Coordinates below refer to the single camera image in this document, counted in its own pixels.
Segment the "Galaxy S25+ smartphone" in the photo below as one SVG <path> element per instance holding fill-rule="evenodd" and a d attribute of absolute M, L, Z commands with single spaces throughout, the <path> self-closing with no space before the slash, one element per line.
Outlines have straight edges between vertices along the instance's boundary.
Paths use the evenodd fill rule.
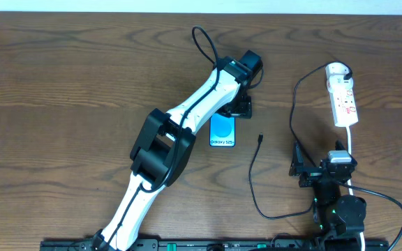
<path fill-rule="evenodd" d="M 235 118 L 214 114 L 210 118 L 209 145 L 212 147 L 235 146 Z"/>

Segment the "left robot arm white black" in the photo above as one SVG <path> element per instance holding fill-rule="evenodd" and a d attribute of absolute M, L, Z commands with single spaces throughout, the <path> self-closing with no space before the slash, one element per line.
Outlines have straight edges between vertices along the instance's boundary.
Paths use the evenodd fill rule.
<path fill-rule="evenodd" d="M 251 118 L 246 92 L 262 67 L 261 57 L 250 50 L 240 60 L 219 59 L 208 80 L 182 104 L 167 112 L 154 109 L 146 117 L 130 153 L 126 194 L 108 226 L 94 235 L 92 250 L 128 250 L 134 244 L 159 192 L 185 169 L 199 129 L 214 114 Z"/>

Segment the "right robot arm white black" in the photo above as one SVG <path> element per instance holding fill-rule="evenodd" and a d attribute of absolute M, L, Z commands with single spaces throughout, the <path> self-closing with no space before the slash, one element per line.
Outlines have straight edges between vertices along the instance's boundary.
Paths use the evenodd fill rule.
<path fill-rule="evenodd" d="M 318 250 L 367 249 L 363 237 L 366 201 L 353 194 L 342 195 L 339 185 L 352 178 L 356 166 L 340 142 L 317 167 L 306 166 L 300 144 L 294 143 L 289 175 L 299 178 L 299 187 L 313 189 L 314 216 L 322 231 L 314 240 Z"/>

